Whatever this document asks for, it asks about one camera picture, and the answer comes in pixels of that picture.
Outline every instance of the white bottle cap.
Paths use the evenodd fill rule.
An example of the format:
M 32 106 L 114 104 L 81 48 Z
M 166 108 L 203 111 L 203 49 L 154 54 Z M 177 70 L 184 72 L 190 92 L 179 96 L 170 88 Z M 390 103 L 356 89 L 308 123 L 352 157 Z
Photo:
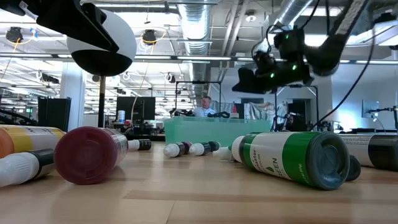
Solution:
M 39 171 L 39 161 L 29 152 L 8 155 L 0 159 L 0 187 L 21 184 Z
M 205 147 L 200 143 L 195 143 L 189 148 L 189 153 L 195 156 L 201 156 L 205 152 Z
M 177 144 L 168 144 L 163 149 L 163 154 L 167 157 L 176 157 L 180 153 L 180 148 Z
M 221 147 L 213 152 L 213 156 L 219 160 L 234 161 L 231 150 L 228 147 Z
M 139 149 L 139 141 L 138 140 L 130 140 L 128 141 L 129 150 L 138 150 Z
M 237 137 L 232 143 L 232 156 L 238 161 L 242 162 L 241 156 L 239 155 L 239 145 L 244 136 Z

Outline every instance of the ceiling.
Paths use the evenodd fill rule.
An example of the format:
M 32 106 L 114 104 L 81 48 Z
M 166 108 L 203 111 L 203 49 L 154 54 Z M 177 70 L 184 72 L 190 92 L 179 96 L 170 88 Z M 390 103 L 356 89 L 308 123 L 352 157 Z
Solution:
M 163 1 L 147 2 L 147 1 L 107 1 L 114 5 L 123 3 L 124 5 L 117 7 L 110 7 L 107 5 L 107 9 L 114 11 L 117 15 L 122 17 L 133 30 L 137 42 L 137 55 L 153 54 L 153 55 L 185 55 L 184 42 L 186 38 L 183 36 L 181 29 L 181 20 L 178 14 L 170 13 L 146 13 L 138 12 L 141 9 L 131 4 L 140 4 L 143 6 L 151 4 L 163 4 Z M 175 1 L 169 1 L 170 8 L 174 8 Z M 218 4 L 212 5 L 211 17 L 210 17 L 210 36 L 208 42 L 210 43 L 210 55 L 221 55 L 221 49 L 223 46 L 224 36 L 226 32 L 226 26 L 230 18 L 231 8 L 233 6 L 232 0 L 217 1 Z M 246 12 L 253 10 L 256 17 L 255 21 L 248 22 L 243 20 L 240 30 L 238 32 L 238 40 L 235 41 L 232 49 L 232 55 L 249 55 L 252 46 L 264 38 L 264 21 L 267 15 L 271 15 L 273 12 L 279 10 L 282 1 L 250 1 Z M 336 18 L 332 13 L 334 10 L 338 10 L 343 6 L 343 0 L 331 0 L 330 5 L 333 6 L 331 10 L 332 23 Z M 382 0 L 373 1 L 373 8 L 380 8 L 394 3 L 393 0 Z M 315 13 L 314 19 L 310 21 L 306 26 L 306 43 L 308 45 L 320 45 L 325 39 L 325 23 L 326 19 L 324 16 L 324 1 L 321 1 L 319 9 Z M 311 13 L 313 7 L 310 6 L 304 10 L 302 16 L 296 21 L 296 24 L 300 25 L 305 22 Z M 9 42 L 6 38 L 6 32 L 10 27 L 21 27 L 24 40 L 22 44 L 15 46 L 15 44 Z M 147 46 L 143 44 L 141 35 L 145 30 L 154 29 L 155 35 L 158 39 L 157 43 L 153 46 Z M 358 59 L 363 60 L 367 57 L 369 47 L 366 45 L 369 42 L 368 34 L 364 36 L 360 34 L 354 36 L 351 40 L 351 47 L 347 47 L 343 53 L 342 58 L 344 59 Z M 35 21 L 27 16 L 20 17 L 6 11 L 0 10 L 0 52 L 19 52 L 19 53 L 46 53 L 46 54 L 69 54 L 67 49 L 66 37 L 62 34 L 54 32 L 50 29 L 38 26 Z M 376 59 L 384 59 L 391 55 L 391 50 L 388 46 L 377 46 L 375 49 L 374 57 Z M 62 81 L 62 63 L 60 61 L 53 60 L 21 60 L 10 58 L 0 58 L 0 74 L 2 75 L 7 67 L 7 72 L 0 79 L 1 85 L 16 85 L 23 86 L 23 88 L 4 88 L 0 90 L 0 94 L 6 96 L 6 98 L 25 99 L 24 103 L 28 106 L 37 105 L 36 96 L 52 96 L 59 97 L 60 85 L 43 82 L 40 78 L 41 73 L 50 75 L 54 78 Z M 119 76 L 108 78 L 107 86 L 119 87 L 126 92 L 127 96 L 158 96 L 157 111 L 167 115 L 167 110 L 171 109 L 174 104 L 174 88 L 175 84 L 167 81 L 168 74 L 174 75 L 176 80 L 191 80 L 192 71 L 191 63 L 144 63 L 134 62 L 126 73 Z M 218 73 L 212 73 L 211 79 L 216 80 Z M 87 74 L 86 83 L 86 102 L 85 108 L 86 113 L 95 113 L 98 110 L 98 94 L 99 94 L 99 83 L 92 80 L 92 75 Z M 193 108 L 196 103 L 192 96 L 193 87 L 186 85 L 187 90 L 183 90 L 180 95 L 180 100 L 185 102 L 179 103 L 182 107 L 189 109 Z M 115 89 L 107 89 L 106 97 L 110 99 L 107 101 L 106 110 L 108 114 L 115 114 L 116 109 L 116 97 L 120 95 L 116 93 Z M 8 108 L 13 105 L 21 104 L 21 100 L 2 100 L 2 106 Z

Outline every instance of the wooden tabletop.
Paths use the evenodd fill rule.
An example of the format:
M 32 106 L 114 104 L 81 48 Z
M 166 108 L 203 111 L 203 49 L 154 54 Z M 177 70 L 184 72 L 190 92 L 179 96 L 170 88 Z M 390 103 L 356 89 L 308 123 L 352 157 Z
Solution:
M 209 156 L 130 152 L 109 180 L 74 185 L 56 172 L 0 189 L 0 223 L 398 223 L 398 173 L 363 168 L 321 191 Z

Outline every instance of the white pillar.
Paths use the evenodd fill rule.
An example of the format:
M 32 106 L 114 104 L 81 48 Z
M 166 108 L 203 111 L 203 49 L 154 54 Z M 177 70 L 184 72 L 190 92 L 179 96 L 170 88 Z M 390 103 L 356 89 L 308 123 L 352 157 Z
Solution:
M 68 131 L 82 126 L 85 110 L 86 72 L 74 62 L 62 67 L 60 98 L 70 97 Z

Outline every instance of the desk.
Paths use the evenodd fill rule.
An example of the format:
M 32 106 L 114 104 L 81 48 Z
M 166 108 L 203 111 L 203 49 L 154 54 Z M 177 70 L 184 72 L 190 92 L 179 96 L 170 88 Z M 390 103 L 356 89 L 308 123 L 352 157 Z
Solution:
M 398 173 L 364 168 L 321 191 L 212 156 L 129 152 L 109 180 L 73 185 L 56 172 L 0 189 L 0 223 L 398 223 Z

